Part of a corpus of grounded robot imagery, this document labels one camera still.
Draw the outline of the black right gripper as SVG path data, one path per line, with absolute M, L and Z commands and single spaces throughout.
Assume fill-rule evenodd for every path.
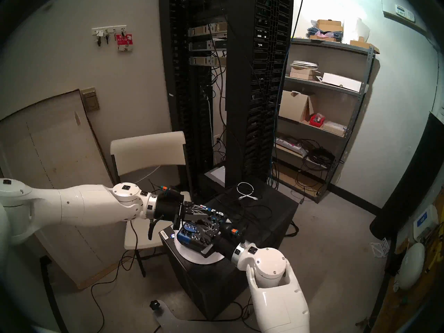
M 204 239 L 214 239 L 213 243 L 208 244 L 201 250 L 201 255 L 205 259 L 223 259 L 227 258 L 231 262 L 238 262 L 244 251 L 244 239 L 240 237 L 228 237 L 218 235 L 220 224 L 213 222 L 195 222 L 197 232 Z

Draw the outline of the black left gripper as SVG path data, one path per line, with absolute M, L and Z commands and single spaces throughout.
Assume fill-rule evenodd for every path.
M 182 194 L 160 194 L 155 204 L 155 225 L 158 221 L 173 223 L 174 239 L 187 239 L 187 230 L 180 226 L 183 218 L 207 218 L 212 211 L 192 202 L 185 202 Z

